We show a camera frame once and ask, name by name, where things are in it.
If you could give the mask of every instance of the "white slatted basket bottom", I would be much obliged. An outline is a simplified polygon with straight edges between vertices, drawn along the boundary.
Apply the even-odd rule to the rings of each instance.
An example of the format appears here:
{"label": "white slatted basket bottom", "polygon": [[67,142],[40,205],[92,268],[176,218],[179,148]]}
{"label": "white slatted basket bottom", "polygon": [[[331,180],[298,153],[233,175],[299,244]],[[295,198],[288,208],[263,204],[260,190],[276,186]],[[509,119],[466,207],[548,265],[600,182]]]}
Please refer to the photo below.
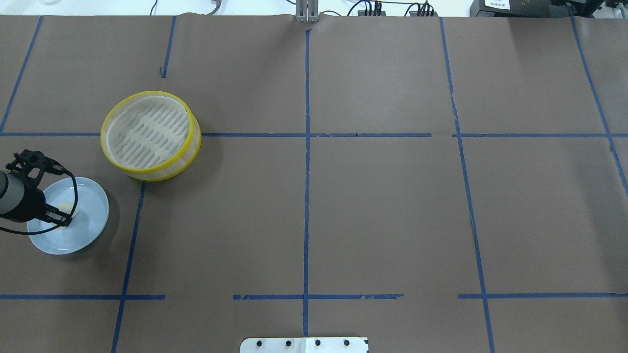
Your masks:
{"label": "white slatted basket bottom", "polygon": [[300,337],[283,339],[246,339],[240,353],[368,353],[365,337]]}
{"label": "white slatted basket bottom", "polygon": [[158,90],[118,103],[102,125],[105,157],[127,175],[146,182],[181,173],[196,157],[201,132],[179,97]]}

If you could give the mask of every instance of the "white round plate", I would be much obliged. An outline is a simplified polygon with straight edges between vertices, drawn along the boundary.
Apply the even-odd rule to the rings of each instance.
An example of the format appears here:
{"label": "white round plate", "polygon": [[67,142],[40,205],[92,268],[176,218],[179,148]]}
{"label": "white round plate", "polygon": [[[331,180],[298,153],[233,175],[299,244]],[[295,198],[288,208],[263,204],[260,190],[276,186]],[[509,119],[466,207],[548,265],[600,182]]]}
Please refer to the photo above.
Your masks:
{"label": "white round plate", "polygon": [[[30,236],[33,244],[44,253],[63,255],[73,253],[91,244],[107,224],[109,218],[109,200],[107,194],[95,181],[77,176],[78,204],[76,216],[68,227],[59,227],[54,231]],[[50,185],[43,191],[48,205],[57,206],[62,202],[74,204],[74,186],[72,179],[66,178]],[[54,224],[38,219],[29,220],[26,228],[29,232],[38,232]]]}

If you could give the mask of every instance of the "white label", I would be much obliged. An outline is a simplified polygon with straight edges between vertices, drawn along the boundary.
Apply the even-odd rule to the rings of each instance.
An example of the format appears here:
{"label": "white label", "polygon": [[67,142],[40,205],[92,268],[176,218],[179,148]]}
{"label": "white label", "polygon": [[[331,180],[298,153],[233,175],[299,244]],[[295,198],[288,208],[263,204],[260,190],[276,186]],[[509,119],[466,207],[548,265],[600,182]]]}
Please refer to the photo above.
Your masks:
{"label": "white label", "polygon": [[490,8],[510,10],[510,0],[484,0],[484,4]]}

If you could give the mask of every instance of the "gray metal bracket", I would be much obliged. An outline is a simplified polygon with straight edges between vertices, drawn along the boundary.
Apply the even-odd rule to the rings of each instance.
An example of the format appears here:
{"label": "gray metal bracket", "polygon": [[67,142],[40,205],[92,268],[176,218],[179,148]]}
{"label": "gray metal bracket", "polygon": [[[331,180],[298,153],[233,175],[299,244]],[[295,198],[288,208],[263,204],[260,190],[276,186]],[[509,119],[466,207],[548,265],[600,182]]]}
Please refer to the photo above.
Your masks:
{"label": "gray metal bracket", "polygon": [[297,22],[318,22],[318,0],[295,0]]}

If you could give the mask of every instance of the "yellow-rimmed basket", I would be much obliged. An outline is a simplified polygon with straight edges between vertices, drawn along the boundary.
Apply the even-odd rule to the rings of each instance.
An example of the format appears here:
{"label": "yellow-rimmed basket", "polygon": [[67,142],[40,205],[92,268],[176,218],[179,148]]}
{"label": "yellow-rimmed basket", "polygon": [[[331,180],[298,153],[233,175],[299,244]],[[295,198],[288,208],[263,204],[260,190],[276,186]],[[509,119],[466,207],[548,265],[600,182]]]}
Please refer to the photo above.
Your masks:
{"label": "yellow-rimmed basket", "polygon": [[179,97],[149,90],[118,103],[100,130],[105,157],[125,174],[158,182],[181,173],[196,157],[201,132]]}

